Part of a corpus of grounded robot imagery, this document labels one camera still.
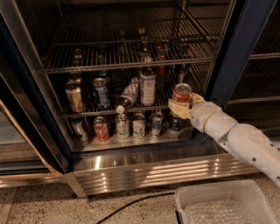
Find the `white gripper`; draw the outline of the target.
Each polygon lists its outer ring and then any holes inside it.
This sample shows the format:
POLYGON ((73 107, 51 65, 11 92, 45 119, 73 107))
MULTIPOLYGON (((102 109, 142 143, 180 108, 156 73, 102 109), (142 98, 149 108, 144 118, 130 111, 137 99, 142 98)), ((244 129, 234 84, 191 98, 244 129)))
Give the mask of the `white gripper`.
POLYGON ((204 101, 204 98, 192 93, 192 108, 189 102, 177 102, 173 99, 168 101, 171 112, 182 119, 190 119, 191 125, 204 132, 210 125, 220 125, 222 119, 221 107, 211 101, 204 101))

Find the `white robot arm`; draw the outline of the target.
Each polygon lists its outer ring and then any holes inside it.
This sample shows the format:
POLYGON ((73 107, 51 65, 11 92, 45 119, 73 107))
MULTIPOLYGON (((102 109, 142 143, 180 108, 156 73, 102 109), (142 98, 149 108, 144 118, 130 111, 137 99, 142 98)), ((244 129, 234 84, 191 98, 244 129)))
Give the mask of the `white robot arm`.
POLYGON ((253 165, 280 187, 280 151, 259 129, 238 123, 198 94, 193 94, 190 102, 170 99, 168 106, 176 116, 189 119, 196 130, 208 134, 225 151, 253 165))

